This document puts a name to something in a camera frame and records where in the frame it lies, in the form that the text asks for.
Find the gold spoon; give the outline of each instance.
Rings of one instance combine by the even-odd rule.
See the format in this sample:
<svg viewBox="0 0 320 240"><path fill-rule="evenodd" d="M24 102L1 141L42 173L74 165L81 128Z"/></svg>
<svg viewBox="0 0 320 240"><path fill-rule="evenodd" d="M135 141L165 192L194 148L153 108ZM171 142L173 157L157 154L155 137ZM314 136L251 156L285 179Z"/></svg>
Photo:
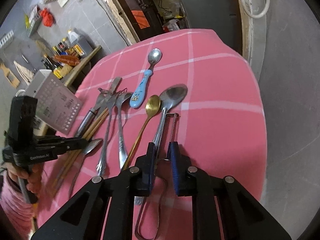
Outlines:
<svg viewBox="0 0 320 240"><path fill-rule="evenodd" d="M158 111L160 109L160 105L161 105L161 100L157 95L153 95L148 99L148 102L146 104L146 112L147 112L148 117L147 117L146 121L144 122L144 124L139 132L139 135L138 135L136 141L134 142L134 144L131 148L131 151L128 154L127 159L125 160L121 171L124 171L125 169L127 169L129 167L130 162L132 161L132 158L134 156L136 147L137 147L138 143L140 142L142 133L143 133L144 129L146 128L150 119L158 113Z"/></svg>

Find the wooden grater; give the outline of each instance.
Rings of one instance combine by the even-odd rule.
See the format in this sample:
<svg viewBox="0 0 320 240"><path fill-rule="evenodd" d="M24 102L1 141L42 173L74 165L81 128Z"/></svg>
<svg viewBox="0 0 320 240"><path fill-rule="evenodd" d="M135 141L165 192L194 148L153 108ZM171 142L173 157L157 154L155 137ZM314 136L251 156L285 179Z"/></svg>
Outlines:
<svg viewBox="0 0 320 240"><path fill-rule="evenodd" d="M20 84L19 79L12 73L10 69L8 69L3 63L0 63L0 68L4 72L4 76L7 78L9 83L14 87L17 88L18 85Z"/></svg>

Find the white hose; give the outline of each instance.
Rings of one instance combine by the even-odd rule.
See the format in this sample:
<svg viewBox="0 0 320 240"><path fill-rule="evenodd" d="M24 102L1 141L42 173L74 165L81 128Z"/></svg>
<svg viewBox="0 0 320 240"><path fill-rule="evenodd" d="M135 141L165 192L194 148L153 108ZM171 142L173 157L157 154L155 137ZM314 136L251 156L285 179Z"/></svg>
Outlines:
<svg viewBox="0 0 320 240"><path fill-rule="evenodd" d="M245 3L245 0L241 0L241 3L242 3L242 6L243 6L243 9L244 9L245 13L246 13L249 17L254 18L254 19L259 19L259 18L263 17L263 16L267 13L267 11L268 11L268 9L269 9L269 6L270 6L270 0L266 0L266 5L265 5L264 9L262 10L262 12L259 13L259 14L252 14L252 13L249 11L249 9L247 8L247 5L246 5L246 3Z"/></svg>

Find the blue spoon handle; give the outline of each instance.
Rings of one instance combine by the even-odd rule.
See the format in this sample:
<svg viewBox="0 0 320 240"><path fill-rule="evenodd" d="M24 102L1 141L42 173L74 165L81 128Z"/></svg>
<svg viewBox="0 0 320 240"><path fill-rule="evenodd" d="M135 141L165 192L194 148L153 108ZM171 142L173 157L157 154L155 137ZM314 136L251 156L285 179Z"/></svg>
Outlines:
<svg viewBox="0 0 320 240"><path fill-rule="evenodd" d="M139 86L137 87L137 89L135 90L135 92L133 93L130 99L130 106L132 108L138 108L139 106L141 106L144 100L144 97L146 95L147 82L151 75L152 75L152 71L150 69L147 69L144 72L144 76L141 83L139 84Z"/></svg>

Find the blue-handled spoon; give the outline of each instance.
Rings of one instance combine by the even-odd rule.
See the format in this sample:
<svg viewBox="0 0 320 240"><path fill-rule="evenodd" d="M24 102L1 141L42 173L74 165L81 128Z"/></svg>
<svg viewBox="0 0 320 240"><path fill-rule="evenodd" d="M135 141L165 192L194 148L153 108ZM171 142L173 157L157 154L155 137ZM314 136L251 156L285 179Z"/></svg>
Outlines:
<svg viewBox="0 0 320 240"><path fill-rule="evenodd" d="M161 60L161 57L162 53L159 49L153 49L148 54L148 62L150 63L150 67L147 70L145 70L141 83L139 84L139 86L137 87L130 99L130 106L132 108L138 108L139 106L141 106L146 95L146 86L148 79L152 75L153 67Z"/></svg>

